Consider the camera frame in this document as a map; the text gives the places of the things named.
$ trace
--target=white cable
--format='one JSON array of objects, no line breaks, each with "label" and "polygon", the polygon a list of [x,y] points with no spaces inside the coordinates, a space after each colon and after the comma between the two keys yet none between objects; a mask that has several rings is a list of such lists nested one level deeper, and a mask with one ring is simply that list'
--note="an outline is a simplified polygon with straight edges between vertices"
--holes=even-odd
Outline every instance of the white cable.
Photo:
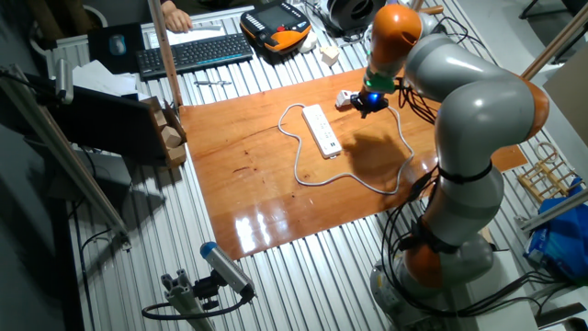
[{"label": "white cable", "polygon": [[374,192],[377,192],[379,194],[386,194],[386,195],[393,195],[398,193],[398,188],[401,185],[401,174],[402,174],[402,170],[409,164],[411,163],[411,161],[414,158],[414,150],[413,148],[406,142],[406,139],[404,139],[404,136],[402,135],[402,130],[401,130],[401,115],[398,113],[398,110],[396,110],[395,108],[392,107],[388,107],[388,109],[392,112],[392,114],[394,114],[394,117],[396,118],[396,122],[398,123],[398,133],[401,136],[402,142],[404,143],[404,145],[406,145],[406,148],[409,149],[409,151],[411,151],[411,156],[406,159],[406,161],[404,161],[404,163],[402,164],[401,168],[398,170],[398,176],[396,176],[396,188],[391,191],[391,192],[387,192],[387,191],[383,191],[377,188],[373,188],[371,187],[368,183],[366,183],[365,181],[359,179],[359,177],[357,177],[354,174],[351,173],[343,173],[343,174],[339,174],[335,177],[331,177],[327,180],[324,180],[322,182],[319,183],[309,183],[309,182],[305,182],[300,180],[300,178],[298,178],[298,159],[300,157],[300,151],[302,150],[302,138],[300,138],[298,135],[294,134],[294,133],[290,133],[290,132],[286,132],[284,131],[284,129],[282,129],[282,120],[284,119],[284,117],[286,116],[286,114],[288,114],[288,111],[292,108],[292,107],[302,107],[305,108],[306,106],[302,105],[302,104],[293,104],[293,105],[289,105],[286,110],[284,111],[284,113],[282,114],[282,117],[279,118],[279,121],[277,122],[277,128],[284,134],[286,134],[289,137],[292,138],[296,138],[296,140],[298,140],[299,144],[298,144],[298,151],[296,152],[296,160],[294,161],[294,177],[296,178],[296,181],[299,182],[301,185],[304,186],[310,186],[310,187],[318,187],[318,186],[323,186],[323,185],[327,185],[331,182],[334,182],[335,180],[339,179],[339,178],[343,178],[343,177],[351,177],[353,179],[355,179],[356,181],[358,181],[360,184],[362,184],[363,186],[365,186],[366,188],[369,188],[371,190],[373,190]]}]

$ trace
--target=person's hand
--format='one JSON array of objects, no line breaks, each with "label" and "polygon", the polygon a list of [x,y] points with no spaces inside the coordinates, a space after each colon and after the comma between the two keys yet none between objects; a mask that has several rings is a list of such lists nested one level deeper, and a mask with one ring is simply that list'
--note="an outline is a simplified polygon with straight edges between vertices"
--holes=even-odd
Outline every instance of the person's hand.
[{"label": "person's hand", "polygon": [[164,13],[165,26],[173,32],[188,32],[192,29],[192,20],[186,12],[177,9],[171,1],[166,1],[162,5]]}]

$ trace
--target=aluminum slatted platform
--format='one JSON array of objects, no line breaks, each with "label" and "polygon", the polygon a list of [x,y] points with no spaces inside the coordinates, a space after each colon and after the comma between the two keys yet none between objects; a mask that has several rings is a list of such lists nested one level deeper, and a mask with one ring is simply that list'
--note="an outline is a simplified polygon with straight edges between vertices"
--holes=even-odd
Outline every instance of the aluminum slatted platform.
[{"label": "aluminum slatted platform", "polygon": [[[443,5],[445,14],[453,17],[476,35],[459,5],[452,1],[425,1],[424,6]],[[238,19],[249,8],[233,9],[193,17],[199,26],[223,25],[227,33],[239,30]],[[145,44],[153,25],[143,25]],[[461,33],[448,25],[449,32]],[[314,29],[319,47],[336,41]],[[480,57],[496,63],[490,52],[469,40],[463,47]],[[65,58],[73,65],[89,62],[85,36],[58,42],[58,48],[48,52],[47,63],[52,75],[53,64]],[[271,66],[254,57],[247,63],[230,64],[179,77],[186,105],[201,105],[245,96],[272,88],[340,74],[365,67],[367,44],[356,43],[342,48],[339,62],[329,68],[320,61],[318,48],[309,54],[288,57]],[[195,86],[197,80],[227,80],[227,86]],[[172,101],[167,79],[140,83],[142,93]],[[551,142],[546,131],[521,144],[526,158],[534,163],[533,148],[538,142]],[[501,249],[512,250],[519,272],[531,270],[522,258],[526,237],[517,230],[515,215],[530,217],[537,213],[537,203],[518,185],[516,176],[529,165],[503,174],[505,195],[490,230],[494,243]],[[192,280],[207,277],[209,265],[199,256],[200,245],[214,240],[209,216],[198,186],[192,161],[178,169],[158,172],[141,167],[133,177],[132,192],[123,206],[123,219],[130,228],[132,249],[120,249],[111,234],[87,246],[83,254],[87,287],[81,269],[78,249],[74,250],[78,284],[83,305],[86,330],[189,330],[186,322],[157,322],[141,316],[141,308],[165,302],[160,276],[184,268]],[[414,203],[403,214],[397,234],[407,230],[408,223],[422,211]],[[382,223],[387,214],[368,216],[310,235],[289,244],[242,258],[238,261],[253,279],[258,298],[236,312],[214,317],[218,330],[387,330],[390,322],[372,300],[368,275],[379,259]],[[86,238],[106,229],[102,220],[83,205],[78,212],[79,227],[70,220],[73,247]],[[536,285],[527,292],[538,290]],[[223,289],[220,306],[237,302],[232,291]],[[166,314],[172,310],[165,309]]]}]

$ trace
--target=black keyboard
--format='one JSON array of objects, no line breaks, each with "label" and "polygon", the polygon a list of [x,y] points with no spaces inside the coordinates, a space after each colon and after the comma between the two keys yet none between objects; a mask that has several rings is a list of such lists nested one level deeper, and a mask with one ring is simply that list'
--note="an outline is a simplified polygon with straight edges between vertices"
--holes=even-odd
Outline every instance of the black keyboard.
[{"label": "black keyboard", "polygon": [[[177,44],[172,54],[178,74],[247,61],[254,55],[242,33]],[[165,77],[159,49],[137,51],[137,62],[142,81]]]}]

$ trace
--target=wooden board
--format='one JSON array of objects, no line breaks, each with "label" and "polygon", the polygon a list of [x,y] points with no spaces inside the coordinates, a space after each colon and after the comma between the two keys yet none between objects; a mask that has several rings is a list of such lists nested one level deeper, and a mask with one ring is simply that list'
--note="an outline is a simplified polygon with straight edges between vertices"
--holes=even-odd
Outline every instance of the wooden board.
[{"label": "wooden board", "polygon": [[[299,177],[320,182],[352,172],[370,185],[391,190],[410,155],[391,111],[362,120],[358,111],[338,111],[339,91],[358,90],[364,70],[204,106],[182,107],[180,117],[217,243],[231,258],[251,255],[321,230],[384,211],[403,200],[406,189],[435,165],[434,126],[400,109],[404,137],[416,153],[401,175],[401,193],[383,196],[352,178],[322,187],[300,185],[293,174],[298,141],[277,129],[285,108],[320,104],[344,151],[324,160],[301,115],[293,108],[286,131],[302,138]],[[390,96],[397,107],[397,95]],[[492,158],[502,171],[526,163],[518,147]]]}]

